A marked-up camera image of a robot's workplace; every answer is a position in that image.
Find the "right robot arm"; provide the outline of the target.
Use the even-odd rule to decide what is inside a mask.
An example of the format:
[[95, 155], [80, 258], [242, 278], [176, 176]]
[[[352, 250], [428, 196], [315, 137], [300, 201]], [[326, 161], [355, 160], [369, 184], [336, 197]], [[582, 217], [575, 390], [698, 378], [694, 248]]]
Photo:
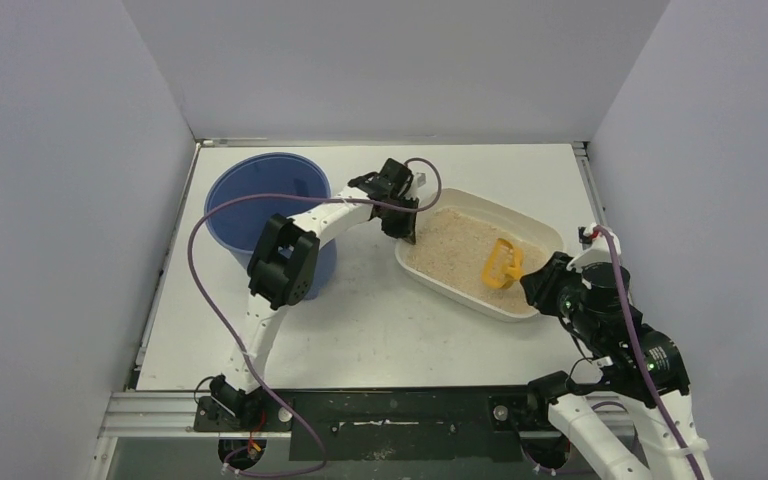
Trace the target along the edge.
[[[690, 381], [681, 354], [629, 303], [630, 275], [614, 262], [580, 270], [557, 252], [520, 279], [527, 303], [559, 319], [587, 350], [600, 380], [579, 384], [558, 371], [530, 382], [526, 416], [569, 440], [602, 479], [709, 479], [708, 448], [695, 427]], [[597, 415], [587, 396], [618, 397], [637, 432], [638, 458]]]

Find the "white plastic litter tray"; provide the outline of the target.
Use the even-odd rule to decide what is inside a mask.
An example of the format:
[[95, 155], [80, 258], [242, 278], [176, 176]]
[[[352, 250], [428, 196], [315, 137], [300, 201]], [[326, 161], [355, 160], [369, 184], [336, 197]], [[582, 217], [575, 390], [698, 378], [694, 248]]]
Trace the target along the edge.
[[[416, 241], [417, 234], [430, 216], [444, 208], [460, 209], [469, 216], [497, 225], [523, 241], [538, 245], [548, 251], [548, 259], [554, 252], [564, 249], [563, 239], [553, 227], [490, 200], [453, 188], [445, 188], [438, 203], [432, 209], [418, 215]], [[414, 244], [404, 241], [398, 242], [395, 248], [395, 257], [406, 273], [421, 285], [496, 320], [520, 322], [537, 314], [536, 310], [532, 314], [509, 314], [414, 270], [407, 265], [406, 256], [409, 249], [415, 244], [416, 242]]]

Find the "blue plastic bucket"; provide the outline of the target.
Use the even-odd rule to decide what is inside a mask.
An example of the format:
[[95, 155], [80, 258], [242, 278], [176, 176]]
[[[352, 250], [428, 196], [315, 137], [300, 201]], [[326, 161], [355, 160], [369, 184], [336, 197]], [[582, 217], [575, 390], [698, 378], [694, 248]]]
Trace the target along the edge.
[[[209, 191], [204, 211], [254, 194], [329, 198], [331, 185], [313, 161], [293, 153], [273, 152], [250, 157], [223, 173]], [[246, 268], [262, 230], [275, 214], [290, 217], [313, 205], [297, 199], [256, 199], [230, 206], [207, 221], [212, 237]]]

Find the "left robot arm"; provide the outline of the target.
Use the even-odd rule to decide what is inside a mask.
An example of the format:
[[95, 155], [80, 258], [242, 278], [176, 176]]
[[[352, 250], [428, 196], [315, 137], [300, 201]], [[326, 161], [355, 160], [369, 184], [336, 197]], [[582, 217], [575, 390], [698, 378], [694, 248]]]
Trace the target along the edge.
[[389, 237], [415, 242], [415, 224], [423, 211], [409, 161], [388, 159], [379, 171], [351, 179], [331, 198], [302, 197], [308, 210], [272, 215], [261, 230], [246, 267], [249, 277], [243, 329], [221, 312], [198, 277], [196, 287], [236, 344], [231, 357], [241, 385], [235, 388], [219, 374], [209, 384], [210, 413], [225, 412], [235, 426], [254, 427], [264, 419], [265, 399], [272, 391], [262, 373], [278, 329], [292, 306], [313, 287], [322, 249], [357, 225], [379, 220]]

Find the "yellow slotted litter scoop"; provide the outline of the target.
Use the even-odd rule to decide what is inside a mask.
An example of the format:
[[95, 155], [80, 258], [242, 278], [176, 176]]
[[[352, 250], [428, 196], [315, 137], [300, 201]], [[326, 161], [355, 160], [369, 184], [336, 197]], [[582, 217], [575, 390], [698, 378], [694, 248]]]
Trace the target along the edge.
[[524, 253], [509, 240], [498, 238], [481, 272], [485, 286], [496, 290], [510, 288], [524, 275]]

